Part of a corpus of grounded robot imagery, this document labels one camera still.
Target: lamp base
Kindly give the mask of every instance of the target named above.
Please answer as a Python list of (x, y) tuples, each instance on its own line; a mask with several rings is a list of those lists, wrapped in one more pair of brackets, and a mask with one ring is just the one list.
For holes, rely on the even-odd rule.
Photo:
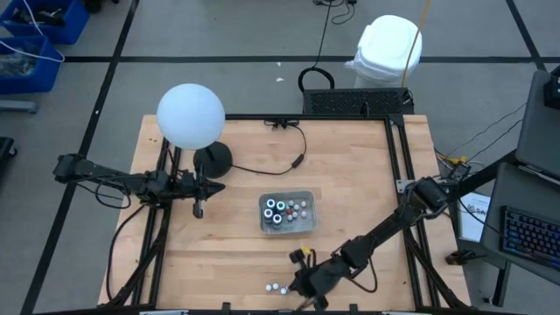
[(193, 164), (204, 167), (204, 176), (209, 179), (220, 178), (229, 171), (233, 161), (231, 150), (220, 142), (214, 142), (204, 149), (194, 152)]

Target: gray floor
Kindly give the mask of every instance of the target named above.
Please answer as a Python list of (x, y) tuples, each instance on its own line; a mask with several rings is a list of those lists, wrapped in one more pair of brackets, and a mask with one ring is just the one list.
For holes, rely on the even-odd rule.
[[(557, 0), (514, 0), (543, 57), (560, 56)], [(0, 8), (8, 0), (0, 0)], [(131, 0), (107, 2), (90, 18), (79, 42), (60, 47), (67, 56), (111, 56)], [(423, 2), (360, 0), (350, 22), (329, 24), (324, 55), (353, 55), (363, 27), (384, 14), (413, 21)], [(333, 9), (336, 14), (343, 8)], [(326, 8), (311, 0), (141, 0), (124, 45), (123, 56), (311, 56), (317, 53)], [(0, 29), (0, 36), (9, 36)], [(423, 30), (423, 55), (432, 57), (530, 57), (506, 1), (434, 0)], [(299, 71), (309, 62), (120, 63), (100, 113), (88, 157), (128, 170), (140, 119), (155, 113), (170, 87), (197, 82), (215, 91), (228, 113), (298, 113), (302, 97)], [(0, 113), (0, 135), (14, 137), (20, 154), (0, 185), (0, 305), (19, 313), (40, 253), (57, 212), (64, 186), (51, 172), (59, 154), (78, 150), (109, 64), (62, 65), (51, 93), (1, 95), (0, 99), (37, 101), (36, 115)], [(350, 88), (354, 74), (341, 63), (323, 63)], [(551, 70), (555, 64), (547, 64)], [(523, 104), (534, 63), (422, 63), (412, 74), (416, 112), (426, 114), (436, 147), (448, 152), (489, 123)], [(310, 75), (309, 88), (326, 88)], [(509, 117), (458, 151), (470, 156), (522, 117)], [(505, 136), (477, 160), (490, 163), (512, 150), (519, 129)], [(99, 296), (109, 241), (118, 212), (98, 206), (78, 191), (35, 312), (93, 307)], [(472, 303), (483, 309), (556, 313), (560, 289), (514, 268), (505, 307), (482, 302), (494, 289), (497, 270), (484, 262), (465, 266)]]

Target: plastic bin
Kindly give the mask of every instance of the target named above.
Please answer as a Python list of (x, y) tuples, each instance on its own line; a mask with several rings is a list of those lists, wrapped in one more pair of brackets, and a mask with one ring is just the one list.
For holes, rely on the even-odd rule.
[[(378, 17), (366, 26), (353, 61), (346, 63), (358, 74), (354, 88), (400, 88), (416, 33), (414, 23), (390, 15)], [(407, 77), (418, 65), (421, 54), (422, 33), (410, 56)]]
[[(80, 0), (27, 0), (33, 10), (38, 4), (60, 4), (67, 7), (64, 20), (65, 26), (52, 26), (39, 24), (39, 29), (53, 44), (75, 44), (89, 19), (89, 13)], [(0, 16), (0, 23), (14, 36), (39, 35), (33, 24), (16, 24), (10, 21), (16, 8), (27, 10), (23, 0), (12, 0)]]
[[(61, 57), (45, 36), (30, 36), (20, 38), (0, 38), (6, 45), (17, 48), (28, 42), (41, 47), (41, 56), (59, 60)], [(0, 54), (13, 53), (10, 49), (0, 45)], [(34, 92), (48, 92), (53, 89), (56, 75), (59, 72), (60, 63), (37, 59), (33, 72), (28, 75), (0, 76), (0, 94), (20, 94)]]

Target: white sphere lamp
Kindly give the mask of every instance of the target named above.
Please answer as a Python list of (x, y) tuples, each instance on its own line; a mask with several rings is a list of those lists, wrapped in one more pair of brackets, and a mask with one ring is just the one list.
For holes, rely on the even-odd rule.
[(225, 121), (218, 96), (199, 84), (173, 87), (157, 106), (157, 125), (164, 137), (181, 149), (196, 150), (194, 165), (203, 166), (210, 179), (225, 175), (233, 163), (229, 148), (216, 141)]

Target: paper document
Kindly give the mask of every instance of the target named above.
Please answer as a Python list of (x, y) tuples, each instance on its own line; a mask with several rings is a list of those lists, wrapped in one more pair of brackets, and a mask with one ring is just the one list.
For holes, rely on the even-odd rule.
[[(469, 211), (473, 213), (481, 221), (486, 222), (488, 207), (490, 206), (490, 197), (483, 196), (471, 192), (461, 198), (463, 204), (467, 206)], [(467, 240), (472, 242), (480, 242), (480, 237), (482, 236), (482, 223), (474, 219), (463, 207), (460, 205), (459, 212), (459, 239)]]

